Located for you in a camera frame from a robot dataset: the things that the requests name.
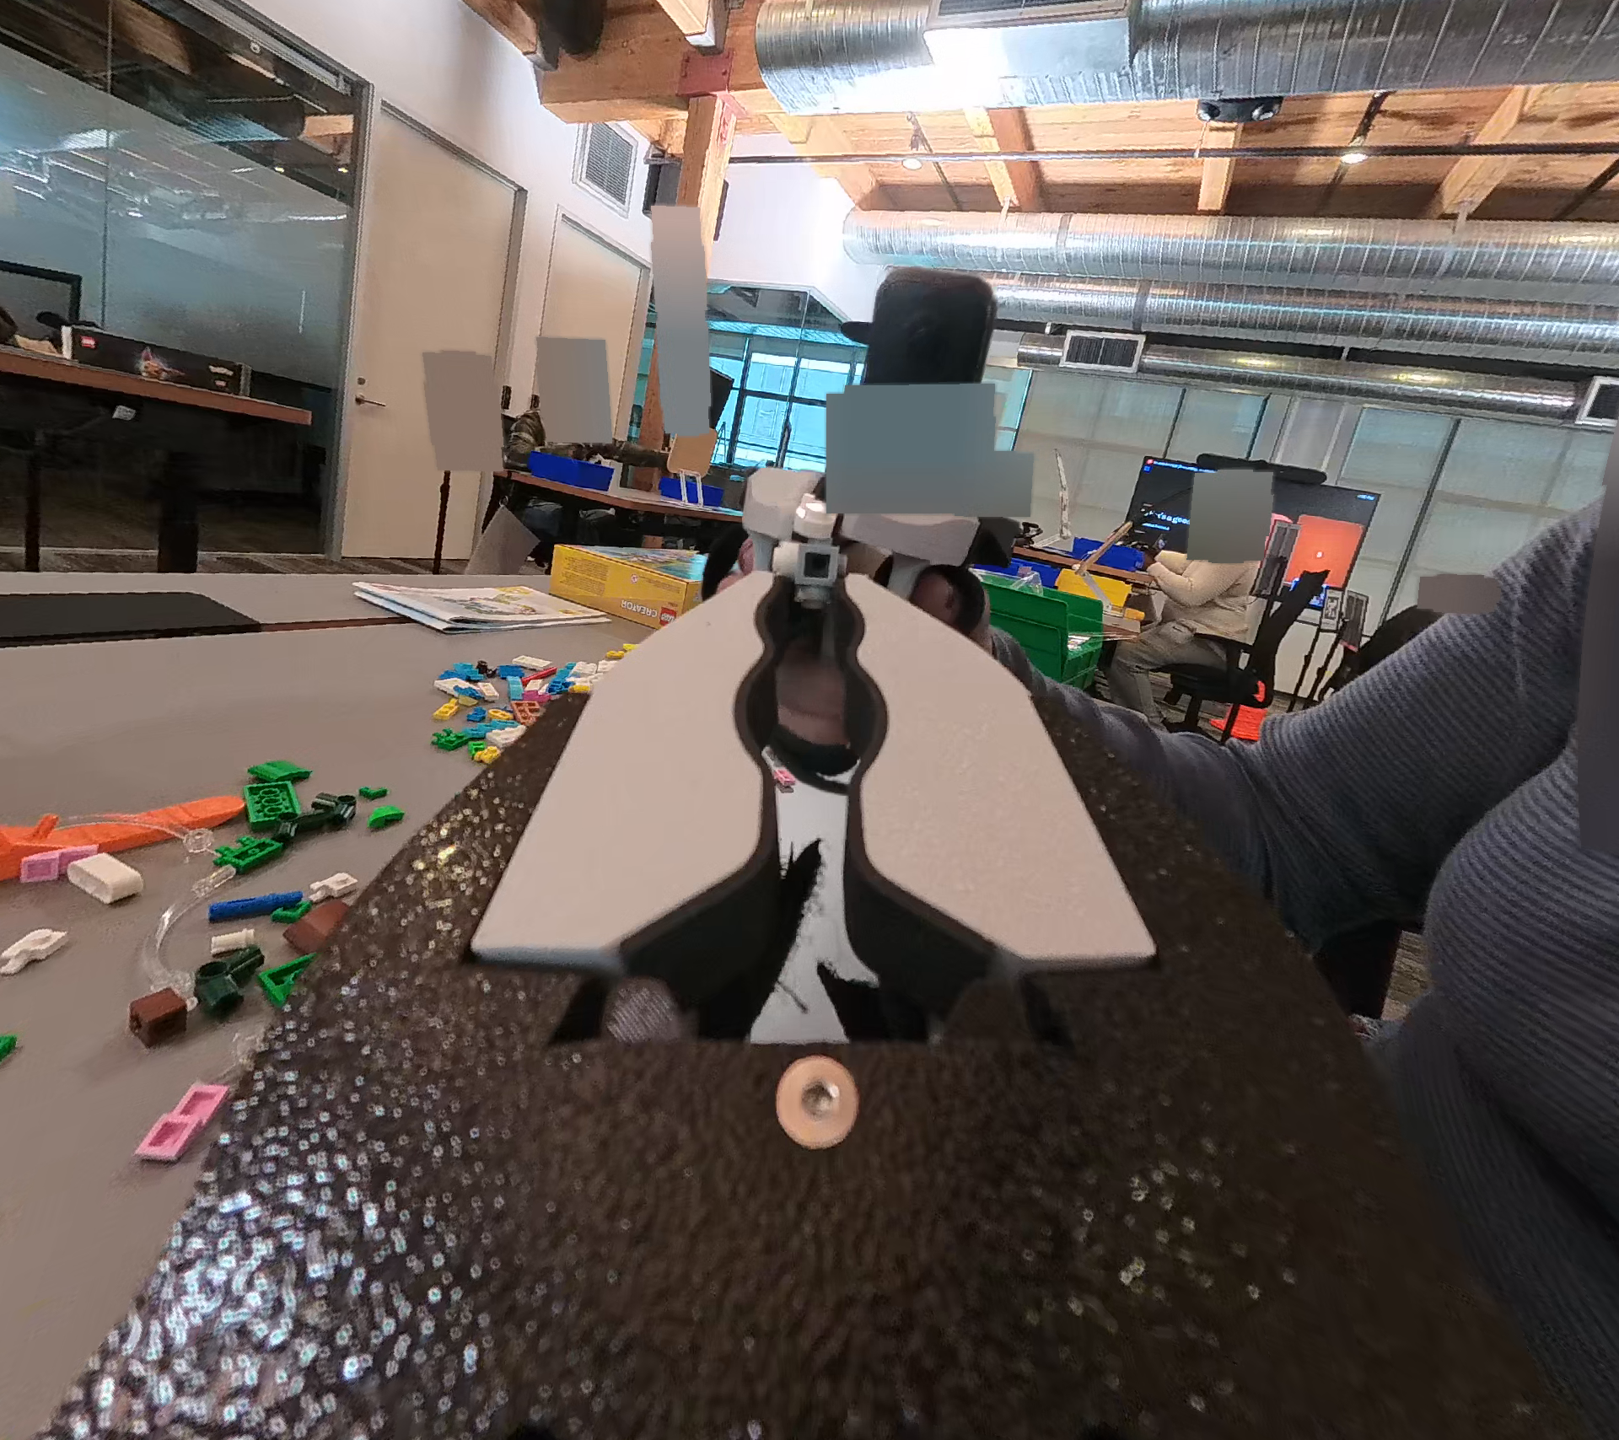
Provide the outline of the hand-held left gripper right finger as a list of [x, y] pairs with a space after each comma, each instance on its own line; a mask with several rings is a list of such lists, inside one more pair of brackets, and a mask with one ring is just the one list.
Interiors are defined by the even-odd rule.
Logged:
[[826, 611], [844, 784], [828, 882], [836, 1042], [922, 1042], [981, 990], [1141, 973], [1146, 921], [1032, 697], [959, 629], [851, 575]]

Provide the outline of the large display screen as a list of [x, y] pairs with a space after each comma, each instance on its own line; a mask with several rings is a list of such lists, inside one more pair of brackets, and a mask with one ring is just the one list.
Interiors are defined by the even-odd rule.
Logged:
[[1126, 506], [1126, 545], [1141, 552], [1153, 550], [1167, 572], [1183, 577], [1190, 560], [1189, 521], [1194, 491], [1207, 478], [1224, 473], [1253, 474], [1268, 481], [1268, 518], [1259, 560], [1248, 564], [1246, 586], [1234, 599], [1244, 614], [1264, 612], [1264, 601], [1253, 599], [1253, 586], [1259, 580], [1263, 560], [1276, 535], [1288, 530], [1296, 535], [1280, 577], [1281, 586], [1291, 586], [1301, 574], [1322, 574], [1322, 587], [1342, 589], [1349, 584], [1377, 511], [1377, 494], [1328, 484], [1318, 478], [1286, 478], [1266, 464], [1217, 466], [1210, 457], [1197, 462], [1145, 457]]

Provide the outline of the pile of pastel lego pieces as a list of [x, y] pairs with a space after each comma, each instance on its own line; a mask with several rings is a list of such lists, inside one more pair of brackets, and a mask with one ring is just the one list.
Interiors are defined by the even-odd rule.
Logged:
[[431, 680], [436, 695], [428, 746], [489, 766], [521, 742], [556, 705], [583, 700], [634, 646], [612, 645], [597, 660], [519, 655], [505, 663], [457, 661]]

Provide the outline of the black table panel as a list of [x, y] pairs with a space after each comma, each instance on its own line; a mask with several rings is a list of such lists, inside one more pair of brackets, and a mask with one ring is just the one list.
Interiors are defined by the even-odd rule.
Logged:
[[193, 592], [3, 594], [1, 648], [258, 634], [251, 616]]

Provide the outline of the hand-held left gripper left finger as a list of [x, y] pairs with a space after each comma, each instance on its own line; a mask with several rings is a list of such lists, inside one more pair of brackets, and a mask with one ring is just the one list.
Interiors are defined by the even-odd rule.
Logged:
[[750, 1042], [792, 950], [762, 751], [792, 596], [750, 574], [597, 687], [468, 943], [480, 968], [661, 985], [698, 1037]]

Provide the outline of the person's right forearm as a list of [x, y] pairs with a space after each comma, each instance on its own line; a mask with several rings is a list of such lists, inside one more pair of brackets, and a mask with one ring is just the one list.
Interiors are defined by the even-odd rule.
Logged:
[[1008, 636], [993, 656], [1055, 702], [1258, 887], [1317, 948], [1426, 899], [1477, 918], [1509, 903], [1615, 901], [1615, 857], [1588, 849], [1575, 793], [1580, 633], [1602, 503], [1492, 575], [1499, 601], [1452, 614], [1259, 741], [1168, 734], [1042, 677]]

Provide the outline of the large silver air duct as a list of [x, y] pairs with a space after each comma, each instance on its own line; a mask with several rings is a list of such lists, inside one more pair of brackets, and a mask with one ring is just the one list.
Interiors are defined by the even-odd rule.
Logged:
[[1037, 26], [1003, 46], [929, 0], [767, 0], [765, 90], [790, 115], [1506, 90], [1615, 81], [1617, 0], [1135, 0], [1079, 61]]

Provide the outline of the yellow lego box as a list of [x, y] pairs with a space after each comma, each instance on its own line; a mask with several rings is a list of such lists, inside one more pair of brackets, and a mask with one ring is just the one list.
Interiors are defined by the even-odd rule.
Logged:
[[661, 628], [701, 601], [706, 557], [676, 548], [558, 545], [549, 596], [620, 621]]

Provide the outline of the black office chair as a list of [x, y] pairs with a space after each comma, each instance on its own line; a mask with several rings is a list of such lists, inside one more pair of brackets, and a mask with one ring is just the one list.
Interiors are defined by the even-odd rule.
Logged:
[[1175, 663], [1165, 668], [1170, 678], [1167, 698], [1183, 698], [1183, 719], [1165, 722], [1168, 734], [1190, 734], [1199, 729], [1204, 702], [1224, 702], [1226, 715], [1219, 742], [1232, 737], [1237, 710], [1263, 710], [1273, 697], [1278, 651], [1286, 631], [1303, 616], [1323, 591], [1325, 570], [1303, 572], [1295, 584], [1266, 602], [1266, 614], [1253, 641], [1212, 638], [1219, 651], [1215, 665]]

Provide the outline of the green storage bin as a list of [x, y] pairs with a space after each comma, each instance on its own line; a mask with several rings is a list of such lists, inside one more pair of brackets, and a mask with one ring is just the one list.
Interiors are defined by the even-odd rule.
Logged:
[[990, 624], [1022, 648], [1033, 670], [1069, 688], [1092, 687], [1104, 648], [1101, 601], [993, 569], [976, 569], [974, 575], [988, 602]]

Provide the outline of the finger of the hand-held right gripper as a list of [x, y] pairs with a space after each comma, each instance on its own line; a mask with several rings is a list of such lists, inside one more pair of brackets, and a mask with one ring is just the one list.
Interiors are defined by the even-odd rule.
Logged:
[[887, 589], [910, 597], [924, 570], [964, 564], [978, 537], [978, 518], [844, 513], [838, 535], [841, 542], [885, 553], [890, 559]]
[[742, 526], [753, 552], [770, 552], [787, 542], [826, 540], [823, 476], [814, 471], [757, 469], [742, 501]]

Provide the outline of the lego instruction booklet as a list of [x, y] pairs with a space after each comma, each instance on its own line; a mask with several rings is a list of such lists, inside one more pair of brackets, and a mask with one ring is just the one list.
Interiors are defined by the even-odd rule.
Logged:
[[561, 601], [526, 586], [411, 587], [386, 582], [354, 582], [354, 596], [398, 619], [413, 621], [441, 634], [479, 634], [497, 629], [600, 624], [610, 616]]

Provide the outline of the white door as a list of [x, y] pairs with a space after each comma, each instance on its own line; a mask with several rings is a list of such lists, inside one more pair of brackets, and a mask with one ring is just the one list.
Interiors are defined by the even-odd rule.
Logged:
[[556, 213], [538, 333], [603, 341], [618, 437], [627, 437], [632, 425], [649, 297], [647, 267], [566, 213]]
[[[342, 414], [345, 560], [430, 562], [441, 469], [423, 358], [505, 358], [527, 196], [505, 176], [379, 105], [369, 122]], [[489, 479], [452, 479], [443, 562], [475, 547]]]

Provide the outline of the person's right hand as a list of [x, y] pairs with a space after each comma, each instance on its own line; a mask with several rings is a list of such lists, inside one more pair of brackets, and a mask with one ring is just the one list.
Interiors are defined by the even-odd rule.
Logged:
[[995, 655], [991, 611], [979, 577], [963, 564], [927, 565], [912, 586], [907, 601], [944, 623], [986, 655]]

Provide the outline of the pile of green brown lego pieces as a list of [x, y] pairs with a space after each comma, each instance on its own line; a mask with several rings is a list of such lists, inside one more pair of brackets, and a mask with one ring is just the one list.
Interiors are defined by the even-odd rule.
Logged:
[[290, 761], [247, 768], [244, 813], [118, 854], [30, 859], [3, 882], [3, 1174], [59, 1172], [155, 1125], [131, 1155], [182, 1159], [220, 1110], [259, 1014], [313, 962], [357, 882], [337, 870], [263, 891], [300, 847], [401, 822], [384, 786], [313, 791]]

